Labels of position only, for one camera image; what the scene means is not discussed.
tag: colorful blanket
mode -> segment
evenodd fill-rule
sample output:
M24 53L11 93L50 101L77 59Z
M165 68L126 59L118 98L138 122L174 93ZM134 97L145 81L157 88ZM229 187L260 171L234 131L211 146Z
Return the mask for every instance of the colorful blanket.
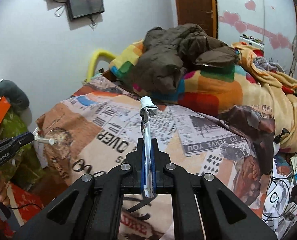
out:
M290 131L281 141L285 152L297 151L297 80L284 73L262 71L255 67L253 47L233 45L240 56L239 65L226 68L205 67L186 73L176 93L164 95L146 92L140 84L127 84L140 96L179 104L196 112L217 116L234 105L266 105L276 122L275 135L283 128ZM127 79L130 68L136 67L143 54L143 42L128 46L110 63L111 72L120 80Z
M68 185L86 172L101 175L121 165L142 138L139 100L101 75L56 104L37 120L42 135L55 139L53 146L44 145L49 165ZM231 127L179 105L156 105L150 126L159 150L189 173L212 173L261 218L275 127L265 107L233 107L223 113L230 116ZM174 239L170 194L150 201L124 195L119 240Z

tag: human hand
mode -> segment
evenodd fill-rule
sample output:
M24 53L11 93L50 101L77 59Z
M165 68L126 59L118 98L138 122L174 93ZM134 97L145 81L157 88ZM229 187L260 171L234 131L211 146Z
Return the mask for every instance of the human hand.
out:
M5 187L5 180L2 178L0 173L0 202L3 203L4 206L10 204L10 198L7 196L7 189Z

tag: wooden door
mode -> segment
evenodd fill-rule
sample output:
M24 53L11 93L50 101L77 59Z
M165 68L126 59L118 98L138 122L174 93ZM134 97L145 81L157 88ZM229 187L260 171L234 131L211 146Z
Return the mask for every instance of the wooden door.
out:
M195 23L216 37L217 13L215 0L176 0L179 24Z

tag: metal screw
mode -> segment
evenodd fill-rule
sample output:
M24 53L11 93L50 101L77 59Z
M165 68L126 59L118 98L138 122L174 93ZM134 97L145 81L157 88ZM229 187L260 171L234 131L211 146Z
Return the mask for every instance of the metal screw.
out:
M204 179L212 181L214 179L214 175L212 173L206 173L204 174Z
M174 163L167 163L167 165L165 165L165 168L167 168L168 170L173 170L176 168Z
M82 181L84 181L84 182L88 182L88 181L90 181L92 179L92 175L91 174L84 174L83 176L82 176Z
M122 164L121 169L124 171L128 171L130 169L130 164L128 164L128 163Z

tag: electric cable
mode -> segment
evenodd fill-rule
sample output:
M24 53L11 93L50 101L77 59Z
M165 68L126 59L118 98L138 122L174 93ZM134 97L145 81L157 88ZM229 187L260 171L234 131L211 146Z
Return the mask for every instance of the electric cable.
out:
M296 168L297 168L297 166L295 166L295 168L289 173L289 175L286 176L286 178L276 178L274 176L272 176L272 178L274 178L274 179L290 179L290 178L293 178L293 177L297 176L297 173L292 175L292 176L290 176L290 175L292 174L292 172L295 171Z
M284 182L284 183L286 184L286 182L283 181L282 179L274 179L274 180L279 180L279 181L282 181L282 182ZM284 212L282 212L282 214L281 214L280 216L278 216L278 217L271 217L272 214L270 214L269 216L267 216L267 215L265 215L264 213L262 213L263 216L267 217L266 220L263 220L263 219L262 219L262 220L263 220L264 222L271 222L271 221L273 221L273 219L281 218L281 217L285 220L284 215L287 214L287 213L289 213L289 212L293 213L294 210L297 208L297 204L294 203L294 205L292 205L288 210L286 210L286 209L287 209L287 206L288 206L288 205L286 205L286 208L285 208Z
M17 210L17 209L21 209L21 208L24 208L24 207L27 207L27 206L30 206L30 205L37 206L40 210L42 210L42 208L39 205L35 204L35 203L28 203L28 204L22 205L22 206L17 207L17 208L9 207L9 209Z
M286 185L286 187L287 187L287 191L288 191L288 194L289 194L289 199L290 199L290 187L287 185L287 183L284 181L284 180L281 180L281 179L274 179L274 180L271 180L271 182L273 182L273 181L281 181L281 182L283 182L285 185ZM267 217L268 219L269 218L272 218L272 219L274 219L274 218L280 218L281 216L283 216L284 215L284 213L285 213L285 211L286 211L286 209L287 209L287 205L285 206L285 209L284 209L284 211L282 212L282 214L281 215L279 215L278 217L271 217L271 215L270 216L267 216L266 214L264 214L264 213L262 213L262 215L263 216L265 216L265 217Z
M64 11L65 11L65 3L63 3L59 8L56 9L56 11L54 12L54 15L56 17L60 17L64 13Z

